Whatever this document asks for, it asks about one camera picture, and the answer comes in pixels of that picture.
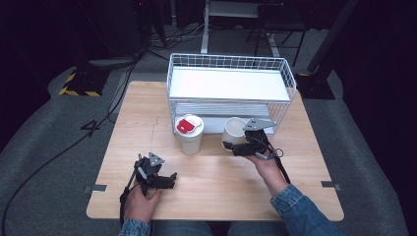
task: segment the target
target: white cup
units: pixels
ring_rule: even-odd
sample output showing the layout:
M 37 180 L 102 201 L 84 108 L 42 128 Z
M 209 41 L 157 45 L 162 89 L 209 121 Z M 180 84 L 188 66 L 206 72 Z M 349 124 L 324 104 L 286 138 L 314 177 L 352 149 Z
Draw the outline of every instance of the white cup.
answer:
M 199 152 L 204 128 L 205 124 L 202 118 L 196 115 L 185 115 L 176 120 L 175 132 L 181 142 L 181 150 L 184 154 L 194 155 Z
M 246 121 L 239 117 L 230 117 L 224 123 L 223 137 L 221 138 L 221 145 L 226 150 L 231 150 L 226 148 L 224 143 L 229 143 L 231 145 L 239 145 L 246 143 L 245 140 L 245 131 L 243 128 L 246 125 Z

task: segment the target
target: wire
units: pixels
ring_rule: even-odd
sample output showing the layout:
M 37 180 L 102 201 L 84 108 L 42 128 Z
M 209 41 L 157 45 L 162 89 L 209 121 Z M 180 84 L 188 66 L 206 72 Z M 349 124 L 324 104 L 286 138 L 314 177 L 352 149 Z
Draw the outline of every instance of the wire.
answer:
M 114 94 L 113 99 L 111 100 L 110 105 L 109 105 L 109 107 L 108 107 L 108 110 L 107 110 L 107 119 L 108 119 L 111 123 L 113 123 L 113 124 L 115 124 L 116 122 L 110 119 L 110 115 L 114 112 L 114 110 L 117 108 L 117 106 L 119 105 L 119 103 L 122 101 L 123 94 L 126 92 L 127 85 L 129 84 L 129 79 L 130 79 L 130 76 L 131 76 L 131 74 L 132 74 L 133 69 L 134 69 L 134 68 L 135 68 L 135 66 L 138 64 L 138 61 L 136 61 L 133 65 L 131 65 L 131 67 L 130 67 L 127 71 L 126 71 L 125 81 L 124 81 L 124 82 L 122 83 L 122 85 L 120 85 L 120 87 L 116 90 L 116 93 Z M 117 100 L 117 103 L 114 105 L 113 109 L 111 109 L 111 110 L 110 110 L 111 104 L 113 104 L 114 99 L 116 98 L 117 94 L 119 93 L 119 91 L 120 91 L 120 88 L 121 88 L 121 87 L 123 87 L 123 91 L 122 91 L 122 93 L 120 94 L 120 97 L 119 97 L 119 99 Z
M 139 60 L 141 59 L 141 57 L 138 57 L 138 59 L 135 61 L 135 63 L 129 68 L 129 70 L 126 72 L 126 81 L 125 81 L 125 86 L 123 88 L 123 93 L 126 91 L 126 87 L 127 87 L 127 82 L 129 81 L 129 78 L 132 74 L 133 69 L 135 68 L 135 66 L 138 64 Z M 46 161 L 45 163 L 43 163 L 40 167 L 38 167 L 35 171 L 33 171 L 33 173 L 18 187 L 18 189 L 15 191 L 15 193 L 12 195 L 12 197 L 9 199 L 9 201 L 7 202 L 6 206 L 4 207 L 3 210 L 3 216 L 2 216 L 2 235 L 6 236 L 6 217 L 7 217 L 7 211 L 9 210 L 9 207 L 13 201 L 13 199 L 16 197 L 16 195 L 21 191 L 21 189 L 25 186 L 25 184 L 33 177 L 35 176 L 40 170 L 42 170 L 44 167 L 46 167 L 49 163 L 51 163 L 52 161 L 54 161 L 55 159 L 57 159 L 58 157 L 60 157 L 62 154 L 64 154 L 65 152 L 67 152 L 68 150 L 70 150 L 71 148 L 75 147 L 77 144 L 79 144 L 81 141 L 83 141 L 86 137 L 90 136 L 90 134 L 92 134 L 92 132 L 94 132 L 95 130 L 97 130 L 97 128 L 99 128 L 99 126 L 106 120 L 109 118 L 109 116 L 114 112 L 114 110 L 116 109 L 117 105 L 120 103 L 120 101 L 122 100 L 122 96 L 120 96 L 119 100 L 117 101 L 117 104 L 113 107 L 113 109 L 111 109 L 110 111 L 107 112 L 107 115 L 98 123 L 97 126 L 93 127 L 89 132 L 87 132 L 85 135 L 83 135 L 80 139 L 78 139 L 77 141 L 75 141 L 73 144 L 71 144 L 70 146 L 68 146 L 67 148 L 65 148 L 64 150 L 62 150 L 61 152 L 59 152 L 58 154 L 56 154 L 55 156 L 53 156 L 52 158 L 50 158 L 48 161 Z

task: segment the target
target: denim sleeve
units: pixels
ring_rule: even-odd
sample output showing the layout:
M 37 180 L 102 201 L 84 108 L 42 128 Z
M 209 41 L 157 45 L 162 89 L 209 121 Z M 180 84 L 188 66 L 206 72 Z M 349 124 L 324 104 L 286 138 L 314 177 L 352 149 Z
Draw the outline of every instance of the denim sleeve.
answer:
M 137 220 L 128 219 L 123 223 L 119 236 L 148 236 L 150 235 L 149 225 Z
M 270 200 L 281 215 L 290 235 L 343 235 L 294 185 Z

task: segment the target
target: wire basket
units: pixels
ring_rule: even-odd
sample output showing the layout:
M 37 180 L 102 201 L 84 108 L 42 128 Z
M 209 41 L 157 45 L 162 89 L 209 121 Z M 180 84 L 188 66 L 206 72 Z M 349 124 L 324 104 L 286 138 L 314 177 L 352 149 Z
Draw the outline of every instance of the wire basket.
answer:
M 283 58 L 171 54 L 167 94 L 172 131 L 186 114 L 200 116 L 206 134 L 221 134 L 230 117 L 275 122 L 275 134 L 296 93 Z

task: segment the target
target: cuff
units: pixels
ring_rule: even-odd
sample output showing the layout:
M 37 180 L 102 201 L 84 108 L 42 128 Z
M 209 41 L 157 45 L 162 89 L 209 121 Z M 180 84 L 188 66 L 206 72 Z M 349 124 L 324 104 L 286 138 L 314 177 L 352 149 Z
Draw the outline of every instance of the cuff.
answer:
M 123 223 L 119 236 L 136 236 L 149 234 L 149 225 L 137 219 L 127 219 Z
M 283 215 L 299 203 L 303 197 L 304 195 L 294 185 L 290 184 L 276 197 L 272 198 L 270 203 L 279 215 Z

